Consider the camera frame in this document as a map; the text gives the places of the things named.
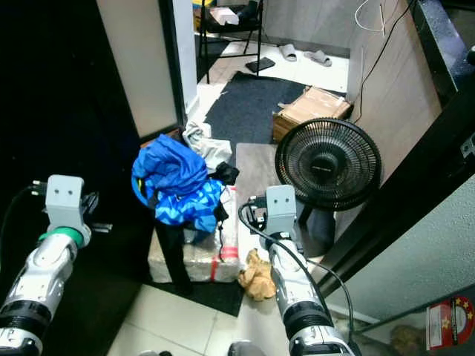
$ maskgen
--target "fan grille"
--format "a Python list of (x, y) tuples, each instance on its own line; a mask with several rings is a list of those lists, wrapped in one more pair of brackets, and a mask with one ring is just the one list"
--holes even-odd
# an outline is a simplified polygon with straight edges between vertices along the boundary
[(326, 210), (346, 210), (379, 187), (381, 157), (360, 128), (337, 119), (314, 119), (293, 128), (275, 155), (280, 181), (297, 197)]

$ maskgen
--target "floor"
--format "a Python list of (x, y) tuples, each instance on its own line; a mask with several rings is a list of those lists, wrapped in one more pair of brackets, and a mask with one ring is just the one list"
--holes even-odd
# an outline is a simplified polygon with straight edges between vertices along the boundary
[[(242, 52), (244, 43), (230, 43), (224, 53)], [(249, 51), (257, 45), (250, 44)], [(298, 61), (283, 59), (277, 47), (263, 45), (261, 56), (276, 65), (261, 72), (273, 76), (345, 92), (348, 59), (331, 57), (332, 67), (322, 67), (297, 51)], [(244, 64), (255, 57), (218, 59), (210, 70), (210, 84), (203, 78), (198, 84), (199, 108), (190, 118), (204, 121), (214, 101), (224, 95), (222, 90), (237, 70), (251, 73)], [(240, 226), (241, 258), (254, 246), (256, 239), (241, 238), (246, 229)], [(339, 323), (345, 328), (346, 323)], [(251, 340), (269, 356), (287, 356), (287, 338), (275, 299), (255, 302), (244, 297), (238, 317), (224, 314), (190, 300), (177, 297), (150, 286), (142, 286), (108, 356), (136, 356), (145, 350), (170, 351), (174, 356), (225, 356), (229, 345), (237, 340)]]

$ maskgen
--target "sticker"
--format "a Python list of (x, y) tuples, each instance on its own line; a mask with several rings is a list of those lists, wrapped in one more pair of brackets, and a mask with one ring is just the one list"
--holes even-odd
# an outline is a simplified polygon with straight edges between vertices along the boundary
[(475, 326), (474, 305), (466, 297), (453, 297), (427, 308), (427, 350), (443, 349), (468, 341)]

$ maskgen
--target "white slipper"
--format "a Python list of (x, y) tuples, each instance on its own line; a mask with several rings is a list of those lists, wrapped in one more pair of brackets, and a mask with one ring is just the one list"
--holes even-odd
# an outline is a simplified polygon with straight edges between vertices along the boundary
[(295, 54), (295, 47), (292, 43), (286, 44), (284, 46), (280, 46), (279, 50), (281, 50), (282, 56), (285, 60), (289, 62), (296, 62), (297, 55)]
[(332, 65), (332, 60), (322, 50), (317, 50), (316, 52), (304, 52), (304, 56), (324, 67), (330, 67)]

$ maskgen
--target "black floor mat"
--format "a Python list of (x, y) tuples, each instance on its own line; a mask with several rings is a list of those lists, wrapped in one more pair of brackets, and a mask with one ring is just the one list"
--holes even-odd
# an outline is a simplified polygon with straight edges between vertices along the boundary
[(182, 295), (173, 283), (147, 283), (152, 287), (176, 294), (210, 308), (237, 317), (244, 290), (237, 281), (233, 283), (193, 283), (193, 293)]
[(231, 165), (235, 165), (237, 143), (272, 143), (272, 113), (281, 110), (280, 102), (289, 104), (297, 99), (304, 88), (305, 85), (289, 80), (241, 72), (232, 77), (206, 114), (213, 138), (231, 141)]
[[(229, 44), (229, 41), (225, 41), (222, 39), (214, 39), (208, 37), (208, 55), (209, 56), (219, 56), (224, 49)], [(197, 80), (200, 81), (205, 75), (208, 68), (211, 68), (213, 64), (217, 61), (217, 58), (209, 58), (208, 67), (206, 67), (205, 61), (205, 48), (203, 43), (203, 48), (201, 49), (201, 53), (203, 54), (203, 58), (199, 58), (200, 52), (200, 35), (194, 35), (194, 49), (196, 51), (196, 77)]]

